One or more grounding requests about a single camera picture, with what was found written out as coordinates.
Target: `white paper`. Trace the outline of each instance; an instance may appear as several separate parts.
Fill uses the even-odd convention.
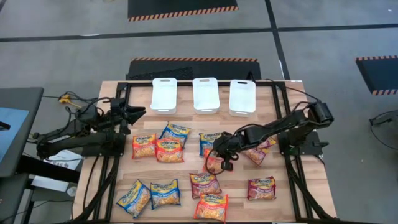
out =
[[[69,150],[62,150],[60,151],[57,155],[55,156],[50,156],[50,160],[72,160],[72,159],[81,159],[82,156],[79,154],[76,154],[74,152],[71,152]],[[62,166],[71,170],[75,170],[77,165],[79,164],[80,160],[77,161],[68,161],[68,162],[52,162],[52,161],[47,161],[43,160],[44,162],[51,163],[56,166]],[[60,180],[54,180],[51,178],[47,177],[40,177],[40,176],[35,176],[33,179],[32,185],[36,187],[43,187],[46,189],[52,189],[52,190],[58,190],[61,192],[65,192],[68,188],[68,182],[60,181]]]

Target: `gray floor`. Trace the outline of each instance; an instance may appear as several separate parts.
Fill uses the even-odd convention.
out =
[[[393,0],[271,2],[279,27],[398,23]],[[270,27],[263,0],[238,4],[238,12],[128,22],[125,0],[8,0],[0,13],[0,37]],[[396,109],[396,96],[372,96],[354,62],[397,55],[397,36],[398,29],[280,33],[291,79],[303,80],[336,119],[319,133],[330,141],[324,150],[326,171],[337,214],[345,220],[398,220],[398,153],[373,138],[368,121]],[[122,80],[134,57],[258,58],[263,78],[282,78],[272,33],[215,34],[0,43],[0,87],[42,86],[45,95],[72,90],[94,97],[103,80]],[[59,127],[66,115],[62,105],[44,98],[32,130]],[[376,129],[398,147],[393,133],[392,124]],[[32,146],[25,151],[34,154]],[[46,204],[34,210],[30,222],[62,222],[69,215],[70,203]]]

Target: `orange and black striped tape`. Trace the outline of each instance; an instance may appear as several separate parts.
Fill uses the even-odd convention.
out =
[[[380,95],[394,95],[397,94],[398,90],[373,90],[372,94],[376,96]]]
[[[358,57],[356,61],[363,60],[383,60],[383,59],[397,59],[396,55],[387,55],[387,56],[375,56],[375,57]],[[398,90],[373,90],[372,94],[376,96],[380,95],[394,95],[397,94]]]
[[[151,19],[165,19],[165,18],[181,17],[181,16],[194,16],[199,14],[209,14],[216,12],[237,11],[238,9],[239,9],[238,6],[228,6],[228,7],[217,7],[212,9],[199,9],[199,10],[189,10],[182,12],[161,13],[161,14],[146,15],[146,16],[133,16],[129,18],[129,21],[137,22],[137,21],[146,21]]]
[[[396,55],[388,55],[388,56],[376,56],[376,57],[358,57],[356,61],[359,60],[382,60],[382,59],[394,59],[397,58]]]
[[[173,62],[258,62],[253,58],[150,58],[139,57],[131,61],[151,60],[151,61],[173,61]]]

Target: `black floor mat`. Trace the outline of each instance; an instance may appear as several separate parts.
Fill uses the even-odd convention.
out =
[[[218,80],[246,79],[249,72],[261,79],[260,64],[250,58],[135,58],[130,63],[126,80],[154,78],[215,77]]]
[[[390,95],[398,91],[398,58],[393,56],[359,57],[359,71],[373,95]]]
[[[128,18],[135,22],[235,10],[236,0],[129,0]]]

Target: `blue noodle packet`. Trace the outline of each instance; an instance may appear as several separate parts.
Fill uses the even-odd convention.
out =
[[[137,180],[129,192],[121,197],[116,205],[137,218],[150,199],[150,190],[141,181]]]
[[[190,128],[186,128],[175,124],[168,124],[166,128],[163,130],[162,135],[160,135],[159,139],[166,138],[171,140],[179,140],[181,146],[184,147],[185,141],[187,140],[190,131],[191,131]]]
[[[221,133],[213,133],[213,134],[203,134],[200,133],[200,152],[199,156],[203,157],[205,151],[208,149],[209,151],[213,149],[213,143],[215,139],[218,139],[221,136]]]
[[[181,191],[178,187],[178,179],[174,179],[169,184],[150,183],[150,196],[152,209],[162,205],[181,205]]]

